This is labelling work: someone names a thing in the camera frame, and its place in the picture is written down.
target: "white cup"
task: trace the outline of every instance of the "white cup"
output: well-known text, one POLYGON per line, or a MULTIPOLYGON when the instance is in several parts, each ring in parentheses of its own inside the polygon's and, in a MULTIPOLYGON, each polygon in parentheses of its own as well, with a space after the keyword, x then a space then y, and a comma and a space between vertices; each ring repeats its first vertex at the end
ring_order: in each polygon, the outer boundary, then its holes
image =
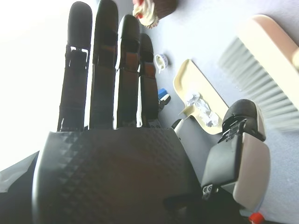
POLYGON ((165 55, 159 54, 155 56, 155 63, 159 69, 159 74, 161 71, 165 70, 168 66, 168 59, 165 55))

